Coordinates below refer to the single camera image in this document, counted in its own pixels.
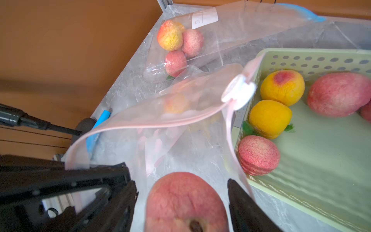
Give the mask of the clear zip-top bag pink zipper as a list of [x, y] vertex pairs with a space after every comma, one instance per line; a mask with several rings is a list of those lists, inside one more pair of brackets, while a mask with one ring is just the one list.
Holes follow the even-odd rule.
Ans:
[[[67, 170], [124, 162], [136, 182], [135, 216], [144, 217], [150, 189], [161, 177], [190, 172], [210, 184], [227, 203], [227, 181], [253, 191], [242, 171], [232, 139], [233, 115], [257, 90], [254, 75], [263, 56], [192, 74], [140, 104], [117, 113], [79, 138], [67, 151]], [[165, 114], [164, 100], [182, 93], [190, 109]]]

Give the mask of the plain yellow peach with leaf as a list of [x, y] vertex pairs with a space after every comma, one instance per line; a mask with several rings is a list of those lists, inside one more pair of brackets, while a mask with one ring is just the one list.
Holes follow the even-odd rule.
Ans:
[[248, 122], [267, 139], [277, 138], [289, 125], [292, 111], [286, 105], [273, 101], [259, 101], [250, 111]]

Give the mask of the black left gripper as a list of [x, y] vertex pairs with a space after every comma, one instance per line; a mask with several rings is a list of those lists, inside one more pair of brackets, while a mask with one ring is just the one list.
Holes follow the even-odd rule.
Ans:
[[108, 190], [118, 192], [131, 181], [125, 163], [96, 166], [85, 170], [65, 170], [60, 161], [1, 156], [1, 231], [68, 232], [81, 210], [78, 201], [59, 213], [43, 201], [57, 196], [97, 190], [92, 202]]

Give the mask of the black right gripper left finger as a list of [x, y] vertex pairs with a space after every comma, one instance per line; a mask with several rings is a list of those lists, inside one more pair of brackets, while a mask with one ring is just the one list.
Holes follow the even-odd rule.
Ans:
[[77, 216], [70, 232], [129, 232], [133, 220], [138, 191], [133, 180], [110, 194], [101, 194]]

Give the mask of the large pink peach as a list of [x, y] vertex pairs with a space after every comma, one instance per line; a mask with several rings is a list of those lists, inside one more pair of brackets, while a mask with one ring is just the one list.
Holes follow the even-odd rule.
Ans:
[[227, 232], [218, 193], [202, 178], [175, 172], [159, 179], [146, 201], [146, 232]]

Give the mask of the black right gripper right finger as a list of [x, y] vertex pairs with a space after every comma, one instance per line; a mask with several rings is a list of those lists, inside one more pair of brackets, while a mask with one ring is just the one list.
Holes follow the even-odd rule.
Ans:
[[282, 232], [233, 179], [228, 180], [228, 195], [235, 232]]

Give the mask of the clear zip-top bag blue zipper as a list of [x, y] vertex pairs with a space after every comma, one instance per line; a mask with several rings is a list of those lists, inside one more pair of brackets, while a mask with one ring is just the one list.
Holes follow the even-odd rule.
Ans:
[[[221, 53], [247, 42], [326, 19], [293, 4], [239, 1], [166, 20], [177, 21], [185, 30], [198, 30], [203, 34], [201, 52], [193, 58], [185, 56], [187, 68], [202, 67]], [[162, 82], [172, 77], [165, 69], [165, 58], [170, 51], [157, 42], [159, 28], [154, 32], [144, 69], [144, 78], [150, 82]]]

